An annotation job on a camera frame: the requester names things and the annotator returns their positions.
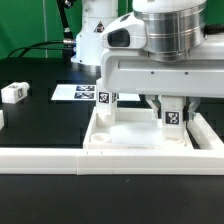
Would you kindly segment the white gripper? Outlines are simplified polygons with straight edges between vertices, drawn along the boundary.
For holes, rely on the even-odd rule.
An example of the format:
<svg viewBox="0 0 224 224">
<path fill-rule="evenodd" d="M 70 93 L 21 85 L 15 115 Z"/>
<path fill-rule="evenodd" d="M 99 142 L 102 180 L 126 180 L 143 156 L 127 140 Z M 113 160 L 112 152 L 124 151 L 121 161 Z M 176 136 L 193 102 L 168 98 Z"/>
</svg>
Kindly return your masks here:
<svg viewBox="0 0 224 224">
<path fill-rule="evenodd" d="M 110 92 L 144 94 L 161 118 L 157 95 L 187 96 L 192 121 L 199 97 L 224 98 L 224 27 L 201 14 L 129 13 L 102 33 L 103 85 Z"/>
</svg>

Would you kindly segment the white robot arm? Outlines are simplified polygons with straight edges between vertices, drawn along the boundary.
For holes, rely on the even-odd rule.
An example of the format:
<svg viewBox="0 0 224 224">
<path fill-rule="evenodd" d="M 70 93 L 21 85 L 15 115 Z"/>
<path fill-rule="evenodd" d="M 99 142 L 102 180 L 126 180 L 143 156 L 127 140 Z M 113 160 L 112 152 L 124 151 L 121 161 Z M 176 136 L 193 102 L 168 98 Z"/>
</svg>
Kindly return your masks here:
<svg viewBox="0 0 224 224">
<path fill-rule="evenodd" d="M 160 115 L 180 97 L 192 115 L 202 98 L 224 98 L 224 25 L 206 23 L 207 0 L 133 0 L 117 17 L 107 0 L 83 0 L 72 60 L 99 67 L 106 90 L 143 94 Z"/>
</svg>

